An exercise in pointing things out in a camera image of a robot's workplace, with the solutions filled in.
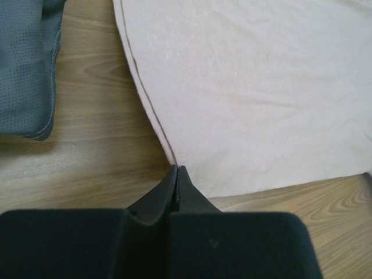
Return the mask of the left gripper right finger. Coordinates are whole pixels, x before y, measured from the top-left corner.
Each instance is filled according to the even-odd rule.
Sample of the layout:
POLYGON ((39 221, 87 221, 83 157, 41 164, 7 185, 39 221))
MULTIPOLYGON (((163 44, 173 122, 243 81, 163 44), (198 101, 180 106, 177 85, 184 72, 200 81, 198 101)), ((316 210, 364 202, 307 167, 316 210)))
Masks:
POLYGON ((322 278, 309 232, 288 212, 224 213, 185 167, 170 215, 171 278, 322 278))

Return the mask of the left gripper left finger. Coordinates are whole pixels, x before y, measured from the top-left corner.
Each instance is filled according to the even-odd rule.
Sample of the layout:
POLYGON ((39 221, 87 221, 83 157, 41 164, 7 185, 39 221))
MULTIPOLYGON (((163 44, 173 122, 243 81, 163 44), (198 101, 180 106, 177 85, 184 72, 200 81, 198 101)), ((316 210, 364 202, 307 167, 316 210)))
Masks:
POLYGON ((160 278, 177 168, 123 209, 1 214, 2 278, 160 278))

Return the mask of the beige t shirt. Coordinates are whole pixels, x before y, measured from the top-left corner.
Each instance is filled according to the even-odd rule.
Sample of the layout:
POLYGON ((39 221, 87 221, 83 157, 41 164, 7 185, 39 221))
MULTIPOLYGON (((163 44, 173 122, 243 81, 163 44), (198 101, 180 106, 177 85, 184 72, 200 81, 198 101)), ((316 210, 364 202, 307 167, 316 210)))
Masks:
POLYGON ((138 95, 206 197, 371 173, 370 1, 114 1, 138 95))

